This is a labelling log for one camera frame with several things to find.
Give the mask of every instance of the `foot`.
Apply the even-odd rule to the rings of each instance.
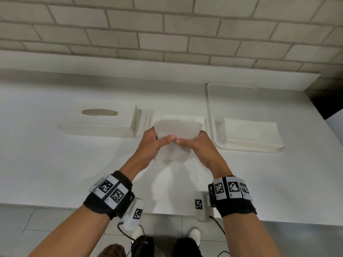
[[[140,225],[138,225],[137,229],[132,233],[131,237],[136,240],[138,237],[142,235],[144,235],[143,228]]]
[[[200,230],[198,228],[193,228],[188,237],[192,238],[198,247],[200,246]]]

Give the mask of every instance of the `white sensor device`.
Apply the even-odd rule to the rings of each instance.
[[[143,209],[144,201],[135,198],[122,218],[122,221],[124,222],[122,228],[127,232],[134,232],[139,225]]]
[[[209,216],[214,216],[213,208],[210,205],[210,195],[208,191],[195,191],[194,192],[194,212],[195,218],[201,222],[208,222],[211,219]]]

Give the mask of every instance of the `tiled floor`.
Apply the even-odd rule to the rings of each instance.
[[[47,209],[0,205],[0,256],[26,257],[28,254],[73,210]],[[130,240],[117,229],[118,218],[114,218],[91,257],[109,244],[118,243],[126,252]],[[216,257],[228,250],[225,236],[214,221],[203,223],[189,216],[143,215],[140,221],[148,235],[186,237],[198,227],[202,241],[203,257]],[[329,225],[305,225],[292,223],[264,223],[284,257],[336,257],[343,252],[343,227]]]

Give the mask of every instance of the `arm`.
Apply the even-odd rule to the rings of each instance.
[[[155,129],[147,130],[134,155],[119,170],[131,182],[149,166],[164,145],[173,142],[175,135],[157,140]],[[106,214],[79,207],[55,230],[53,230],[28,257],[88,257],[109,224]]]
[[[194,140],[176,139],[175,142],[180,146],[192,148],[214,178],[232,175],[206,132],[201,131]],[[272,238],[254,213],[224,216],[223,223],[232,257],[281,257]]]

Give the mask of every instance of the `stack of napkins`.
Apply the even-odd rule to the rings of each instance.
[[[284,146],[276,123],[224,119],[225,146],[279,150]]]
[[[195,120],[186,121],[179,119],[165,119],[154,123],[157,139],[169,134],[175,134],[178,138],[194,139],[200,133],[203,123]],[[174,142],[163,146],[156,156],[157,161],[173,160],[185,162],[191,158],[191,149],[183,148]]]

